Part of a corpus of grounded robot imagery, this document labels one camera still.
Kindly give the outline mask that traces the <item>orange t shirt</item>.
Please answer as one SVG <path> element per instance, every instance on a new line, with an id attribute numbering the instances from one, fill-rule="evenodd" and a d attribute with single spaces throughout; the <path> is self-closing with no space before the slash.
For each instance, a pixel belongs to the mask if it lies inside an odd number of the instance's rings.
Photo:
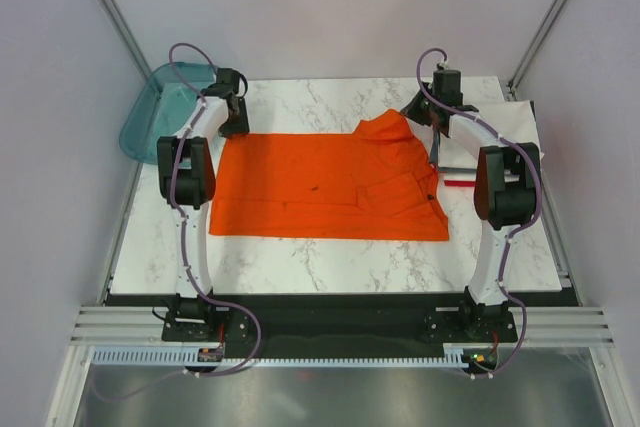
<path id="1" fill-rule="evenodd" d="M 248 134 L 225 143 L 214 236 L 446 242 L 438 174 L 389 109 L 351 133 Z"/>

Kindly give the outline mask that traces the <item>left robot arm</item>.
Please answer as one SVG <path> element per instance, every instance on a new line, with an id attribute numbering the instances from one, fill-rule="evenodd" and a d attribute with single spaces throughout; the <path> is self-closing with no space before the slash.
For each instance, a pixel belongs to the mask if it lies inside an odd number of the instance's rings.
<path id="1" fill-rule="evenodd" d="M 211 303 L 212 280 L 207 263 L 209 207 L 216 189 L 210 143 L 218 135 L 249 132 L 246 103 L 240 91 L 243 74 L 221 68 L 214 82 L 196 91 L 194 112 L 170 136 L 158 139 L 157 167 L 161 197 L 177 228 L 179 266 L 175 295 L 167 303 L 162 340 L 213 342 L 222 321 Z"/>

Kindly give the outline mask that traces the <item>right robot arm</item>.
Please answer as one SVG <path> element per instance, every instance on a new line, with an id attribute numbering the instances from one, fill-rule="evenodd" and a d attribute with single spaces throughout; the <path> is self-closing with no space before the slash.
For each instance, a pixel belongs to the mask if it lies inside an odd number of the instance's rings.
<path id="1" fill-rule="evenodd" d="M 446 317 L 447 326 L 477 341 L 512 322 L 509 256 L 516 235 L 541 213 L 540 151 L 532 142 L 506 139 L 476 107 L 464 104 L 458 70 L 439 65 L 419 87 L 401 114 L 454 140 L 477 161 L 473 203 L 481 220 L 480 249 L 458 318 Z"/>

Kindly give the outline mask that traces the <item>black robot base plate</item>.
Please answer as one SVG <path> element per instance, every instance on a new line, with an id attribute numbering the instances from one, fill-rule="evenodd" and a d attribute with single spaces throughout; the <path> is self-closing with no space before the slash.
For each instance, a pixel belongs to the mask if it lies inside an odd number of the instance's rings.
<path id="1" fill-rule="evenodd" d="M 506 344 L 517 340 L 512 322 L 482 339 L 446 325 L 458 318 L 464 293 L 241 294 L 211 302 L 222 326 L 218 339 L 234 357 L 329 354 L 438 354 L 446 344 Z"/>

